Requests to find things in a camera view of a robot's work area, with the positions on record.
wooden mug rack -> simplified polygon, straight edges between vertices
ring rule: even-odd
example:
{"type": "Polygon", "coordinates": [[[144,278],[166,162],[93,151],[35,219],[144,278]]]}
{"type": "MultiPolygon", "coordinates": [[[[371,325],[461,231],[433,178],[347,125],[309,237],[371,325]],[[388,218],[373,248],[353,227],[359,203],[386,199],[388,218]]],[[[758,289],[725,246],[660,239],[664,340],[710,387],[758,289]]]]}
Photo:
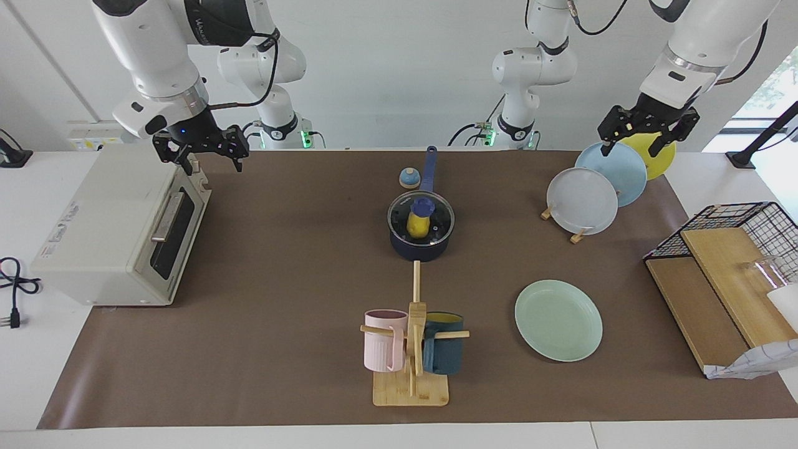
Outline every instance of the wooden mug rack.
{"type": "MultiPolygon", "coordinates": [[[[424,372],[421,342],[427,321],[427,304],[421,302],[421,262],[413,262],[413,302],[409,305],[405,368],[374,372],[372,401],[378,407],[442,407],[448,403],[448,377],[424,372]]],[[[391,336],[389,329],[361,326],[361,332],[391,336]]],[[[468,338],[469,331],[438,332],[435,339],[468,338]]]]}

plate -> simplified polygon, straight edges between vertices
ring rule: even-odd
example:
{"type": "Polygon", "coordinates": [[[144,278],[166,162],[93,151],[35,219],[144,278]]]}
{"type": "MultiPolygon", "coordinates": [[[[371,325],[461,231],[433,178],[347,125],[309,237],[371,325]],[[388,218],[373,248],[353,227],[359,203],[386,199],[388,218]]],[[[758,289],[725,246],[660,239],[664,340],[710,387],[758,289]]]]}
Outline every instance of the plate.
{"type": "Polygon", "coordinates": [[[551,216],[566,231],[591,236],[607,229],[618,213],[615,187],[599,172],[574,167],[551,180],[546,192],[551,216]]]}
{"type": "Polygon", "coordinates": [[[532,349],[559,362],[587,358],[599,347],[603,334],[593,301],[561,280],[528,285],[516,301],[516,325],[532,349]]]}
{"type": "Polygon", "coordinates": [[[643,162],[646,164],[646,171],[648,172],[648,180],[651,181],[656,177],[660,177],[670,164],[674,162],[676,156],[676,142],[671,142],[666,145],[656,157],[651,157],[648,153],[648,148],[654,142],[654,139],[660,133],[642,133],[635,134],[634,136],[621,139],[623,144],[626,144],[638,152],[643,162]]]}
{"type": "Polygon", "coordinates": [[[612,183],[618,194],[618,207],[634,203],[646,189],[646,163],[633,148],[616,143],[608,156],[601,154],[599,142],[587,147],[576,159],[576,167],[595,170],[612,183]]]}

cream toaster oven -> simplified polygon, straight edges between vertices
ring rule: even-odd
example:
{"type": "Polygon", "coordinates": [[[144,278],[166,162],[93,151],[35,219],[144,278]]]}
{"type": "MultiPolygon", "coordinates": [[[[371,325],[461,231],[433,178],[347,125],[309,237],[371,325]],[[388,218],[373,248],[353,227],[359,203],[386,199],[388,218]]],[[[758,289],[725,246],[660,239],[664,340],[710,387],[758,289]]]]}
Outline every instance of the cream toaster oven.
{"type": "Polygon", "coordinates": [[[190,161],[189,176],[149,143],[105,147],[31,271],[82,304],[171,304],[211,195],[190,161]]]}

brown paper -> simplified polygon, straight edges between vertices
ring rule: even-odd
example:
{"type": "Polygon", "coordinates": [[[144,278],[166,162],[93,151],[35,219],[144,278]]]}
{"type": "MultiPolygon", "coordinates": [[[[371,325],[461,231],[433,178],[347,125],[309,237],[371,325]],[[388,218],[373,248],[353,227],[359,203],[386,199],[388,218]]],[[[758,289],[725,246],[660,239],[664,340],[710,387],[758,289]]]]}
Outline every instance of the brown paper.
{"type": "Polygon", "coordinates": [[[413,266],[391,248],[390,202],[416,153],[256,153],[244,172],[202,157],[214,189],[172,306],[95,308],[40,428],[487,423],[798,416],[777,375],[707,380],[642,257],[686,216],[664,177],[615,223],[569,243],[542,221],[577,153],[441,153],[435,190],[456,223],[425,264],[421,298],[465,317],[460,374],[442,408],[377,408],[363,312],[406,308],[413,266]],[[528,347],[516,297],[572,283],[601,313],[596,353],[528,347]]]}

green plate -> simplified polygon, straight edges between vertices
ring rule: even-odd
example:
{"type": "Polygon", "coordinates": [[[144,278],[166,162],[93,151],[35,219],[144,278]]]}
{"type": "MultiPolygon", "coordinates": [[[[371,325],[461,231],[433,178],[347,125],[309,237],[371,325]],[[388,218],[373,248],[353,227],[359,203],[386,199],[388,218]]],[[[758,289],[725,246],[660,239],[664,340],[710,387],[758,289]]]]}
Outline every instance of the green plate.
{"type": "Polygon", "coordinates": [[[601,343],[601,315],[593,301],[561,280],[528,285],[516,301],[516,325],[532,349],[549,359],[575,362],[601,343]]]}

